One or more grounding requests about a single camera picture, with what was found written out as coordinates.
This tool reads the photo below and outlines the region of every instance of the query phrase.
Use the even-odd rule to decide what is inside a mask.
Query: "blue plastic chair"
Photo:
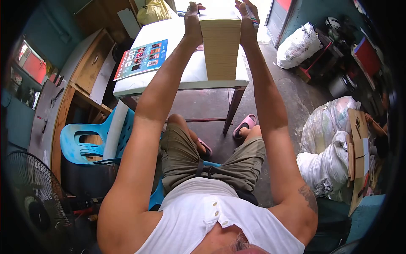
[[[115,111],[116,109],[113,110],[113,112],[102,124],[66,125],[60,133],[60,148],[65,158],[68,161],[79,165],[102,165],[120,161],[124,152],[124,148],[127,145],[128,139],[130,138],[133,127],[134,111],[131,109],[128,109],[127,115],[125,116],[123,128],[121,129],[120,139],[117,146],[116,156],[111,159],[100,161],[88,161],[86,158],[86,156],[103,156],[104,144],[107,140],[108,130],[110,128]],[[103,143],[101,145],[81,143],[80,138],[85,135],[99,135]],[[203,164],[216,167],[220,166],[220,164],[209,161],[204,161]],[[161,178],[159,179],[156,190],[149,198],[148,210],[150,210],[157,204],[162,204],[162,201],[164,200],[164,186],[162,184],[162,178],[163,176],[161,176]]]

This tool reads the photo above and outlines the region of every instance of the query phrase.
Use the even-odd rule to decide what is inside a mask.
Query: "plastic bag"
[[[347,110],[359,110],[360,107],[360,102],[344,96],[315,109],[303,126],[302,152],[320,154],[331,144],[337,131],[351,133]]]
[[[345,131],[337,131],[321,154],[300,153],[296,157],[303,180],[317,197],[333,199],[347,183],[348,153]]]
[[[276,64],[284,69],[293,68],[322,48],[311,23],[307,22],[279,46]]]
[[[161,20],[168,20],[177,17],[177,14],[169,7],[164,0],[151,0],[142,7],[137,14],[137,20],[148,25]]]

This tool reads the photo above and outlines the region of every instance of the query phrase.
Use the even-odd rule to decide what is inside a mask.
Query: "man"
[[[373,121],[372,116],[365,113],[365,119],[369,125],[375,130],[376,138],[374,141],[374,147],[372,148],[372,153],[378,155],[379,158],[386,158],[389,152],[389,142],[388,142],[388,94],[386,91],[382,92],[382,107],[384,113],[380,117],[379,124]]]
[[[181,116],[169,117],[160,142],[182,72],[203,41],[197,17],[198,9],[203,7],[190,2],[184,37],[139,100],[117,178],[102,203],[97,227],[102,252],[303,253],[313,238],[317,228],[316,200],[300,175],[286,109],[245,5],[251,7],[259,21],[257,8],[248,0],[235,3],[242,15],[240,43],[253,77],[261,128],[239,130],[245,143],[236,149],[238,156],[234,154],[228,165],[214,168],[213,179],[194,177],[203,176],[197,172],[201,169],[198,151],[204,154],[207,149]],[[163,182],[169,193],[158,211],[148,211],[159,148]],[[240,199],[235,191],[250,192],[249,188],[255,187],[264,148],[276,203],[268,209]],[[204,176],[210,177],[211,173],[204,171]]]

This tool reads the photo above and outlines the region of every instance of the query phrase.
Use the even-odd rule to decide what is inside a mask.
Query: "olive shorts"
[[[166,193],[193,178],[199,163],[196,144],[175,123],[169,123],[160,141],[162,183]],[[262,137],[254,137],[234,150],[234,154],[220,167],[212,167],[212,178],[221,180],[235,190],[253,191],[265,157]]]

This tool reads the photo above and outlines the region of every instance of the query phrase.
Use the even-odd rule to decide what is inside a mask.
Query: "marker pen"
[[[250,18],[251,18],[251,20],[253,22],[253,27],[255,29],[258,29],[259,24],[258,24],[257,19],[255,18],[255,15],[254,15],[253,11],[251,10],[251,8],[247,4],[245,4],[245,9],[247,10],[248,15],[250,16]]]

